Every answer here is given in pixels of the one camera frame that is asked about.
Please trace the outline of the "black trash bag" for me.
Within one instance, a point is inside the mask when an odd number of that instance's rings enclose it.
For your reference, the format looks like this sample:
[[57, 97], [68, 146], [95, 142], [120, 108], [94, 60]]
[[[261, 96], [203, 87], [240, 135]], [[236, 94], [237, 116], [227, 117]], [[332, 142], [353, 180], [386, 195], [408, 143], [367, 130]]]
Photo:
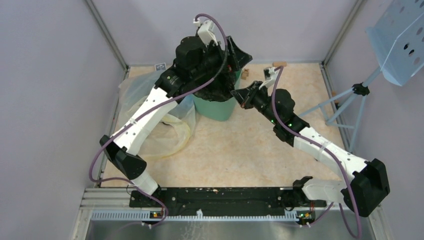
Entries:
[[222, 71], [208, 86], [194, 93], [194, 96], [209, 102], [225, 102], [233, 97], [231, 92], [236, 89], [236, 83], [241, 70]]

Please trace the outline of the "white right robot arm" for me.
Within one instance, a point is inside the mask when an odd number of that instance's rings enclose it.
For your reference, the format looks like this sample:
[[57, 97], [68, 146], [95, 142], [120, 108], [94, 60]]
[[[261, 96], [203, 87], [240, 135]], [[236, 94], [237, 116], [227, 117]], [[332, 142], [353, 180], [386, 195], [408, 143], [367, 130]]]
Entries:
[[293, 185], [299, 189], [293, 192], [294, 202], [299, 206], [307, 206], [312, 200], [345, 204], [351, 211], [358, 210], [359, 216], [368, 217], [390, 193], [385, 164], [377, 158], [369, 161], [355, 156], [327, 140], [294, 113], [295, 101], [286, 89], [276, 89], [272, 104], [268, 89], [261, 84], [254, 81], [232, 90], [231, 95], [241, 108], [255, 108], [268, 119], [282, 142], [311, 155], [341, 178], [304, 177], [295, 181]]

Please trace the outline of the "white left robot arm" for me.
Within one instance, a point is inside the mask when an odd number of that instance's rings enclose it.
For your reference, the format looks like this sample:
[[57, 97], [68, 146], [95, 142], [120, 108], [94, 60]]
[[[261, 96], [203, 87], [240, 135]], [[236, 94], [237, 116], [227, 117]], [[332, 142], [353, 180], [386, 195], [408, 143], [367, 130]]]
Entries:
[[119, 131], [100, 139], [109, 161], [142, 191], [141, 200], [149, 207], [160, 202], [161, 194], [138, 151], [160, 120], [186, 96], [218, 103], [232, 98], [236, 73], [253, 57], [241, 50], [231, 36], [225, 37], [224, 43], [222, 48], [213, 40], [203, 43], [198, 36], [183, 38], [172, 65], [159, 76], [135, 114]]

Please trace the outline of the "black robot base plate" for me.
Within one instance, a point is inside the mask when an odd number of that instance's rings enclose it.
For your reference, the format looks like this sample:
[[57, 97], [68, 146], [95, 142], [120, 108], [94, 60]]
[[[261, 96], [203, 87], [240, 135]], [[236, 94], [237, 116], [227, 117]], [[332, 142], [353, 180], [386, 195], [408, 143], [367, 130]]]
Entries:
[[129, 207], [165, 205], [170, 217], [193, 216], [198, 210], [206, 217], [261, 217], [283, 216], [296, 208], [327, 206], [324, 200], [309, 200], [291, 187], [163, 187], [153, 197], [133, 190]]

